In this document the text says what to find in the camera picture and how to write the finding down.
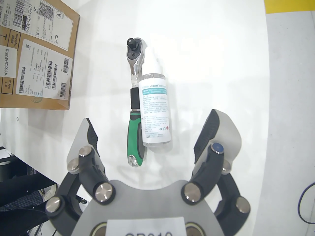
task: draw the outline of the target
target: bottle label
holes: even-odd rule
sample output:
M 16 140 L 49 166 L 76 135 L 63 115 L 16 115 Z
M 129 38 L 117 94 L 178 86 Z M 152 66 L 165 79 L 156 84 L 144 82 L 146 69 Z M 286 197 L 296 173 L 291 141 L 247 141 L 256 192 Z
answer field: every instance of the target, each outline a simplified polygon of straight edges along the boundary
M 148 78 L 139 82 L 142 140 L 160 143 L 171 140 L 166 81 Z

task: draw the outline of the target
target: gray floor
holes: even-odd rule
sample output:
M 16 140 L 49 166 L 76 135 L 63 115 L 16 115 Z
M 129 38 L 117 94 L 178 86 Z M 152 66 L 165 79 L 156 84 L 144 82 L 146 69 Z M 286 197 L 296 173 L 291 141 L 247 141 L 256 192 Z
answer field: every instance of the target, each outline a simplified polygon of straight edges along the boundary
M 254 235 L 314 235 L 297 214 L 315 181 L 315 29 L 311 12 L 266 15 L 270 57 L 269 136 Z M 309 220 L 315 188 L 303 198 Z

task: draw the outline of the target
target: shipping label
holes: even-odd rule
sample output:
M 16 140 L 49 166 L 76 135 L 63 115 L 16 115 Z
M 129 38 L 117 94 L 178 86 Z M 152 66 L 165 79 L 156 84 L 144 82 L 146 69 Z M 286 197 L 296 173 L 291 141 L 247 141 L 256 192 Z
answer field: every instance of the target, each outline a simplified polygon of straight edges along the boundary
M 69 99 L 72 58 L 24 39 L 16 94 Z
M 0 25 L 68 51 L 73 21 L 44 0 L 0 0 Z

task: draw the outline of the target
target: label sticker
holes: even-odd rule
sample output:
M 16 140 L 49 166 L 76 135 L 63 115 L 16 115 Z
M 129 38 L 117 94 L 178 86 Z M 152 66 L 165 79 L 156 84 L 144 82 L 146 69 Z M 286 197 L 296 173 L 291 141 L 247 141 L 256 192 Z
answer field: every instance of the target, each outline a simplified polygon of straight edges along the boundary
M 72 58 L 23 41 L 16 94 L 68 100 Z
M 73 21 L 44 0 L 0 0 L 0 25 L 68 50 Z
M 171 140 L 166 81 L 148 78 L 139 82 L 142 140 L 160 143 Z
M 106 236 L 183 236 L 183 217 L 138 220 L 108 220 Z
M 0 76 L 16 78 L 16 48 L 0 45 Z

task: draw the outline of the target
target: metal bolt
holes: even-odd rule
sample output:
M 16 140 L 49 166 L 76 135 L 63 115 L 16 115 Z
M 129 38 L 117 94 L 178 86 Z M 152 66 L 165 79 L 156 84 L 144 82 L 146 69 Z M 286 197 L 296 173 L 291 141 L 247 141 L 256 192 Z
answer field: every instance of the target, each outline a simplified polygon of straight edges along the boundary
M 213 143 L 210 145 L 210 148 L 212 149 L 212 151 L 214 151 L 217 154 L 224 153 L 224 148 L 220 143 Z
M 113 194 L 112 185 L 109 183 L 102 183 L 98 186 L 98 188 L 95 191 L 95 198 L 102 203 L 107 201 L 112 194 Z
M 106 226 L 107 226 L 106 222 L 99 224 L 94 228 L 94 231 L 92 232 L 91 236 L 104 236 L 106 234 Z
M 68 163 L 67 169 L 69 172 L 74 172 L 79 167 L 79 159 L 75 158 Z
M 223 161 L 222 174 L 227 175 L 231 172 L 231 164 L 227 160 Z
M 60 206 L 61 200 L 59 197 L 54 196 L 52 198 L 50 198 L 47 203 L 46 203 L 46 210 L 49 213 L 53 213 L 55 211 L 58 210 L 59 206 Z
M 186 235 L 187 236 L 205 236 L 203 229 L 194 222 L 188 222 L 186 226 Z
M 236 207 L 241 213 L 249 213 L 251 210 L 250 203 L 244 198 L 244 197 L 239 197 L 236 199 Z
M 90 146 L 84 146 L 84 147 L 80 148 L 79 156 L 85 157 L 85 156 L 89 155 L 91 152 L 92 152 L 92 148 Z
M 194 183 L 188 183 L 184 187 L 184 195 L 191 202 L 198 202 L 201 198 L 201 192 L 198 186 Z

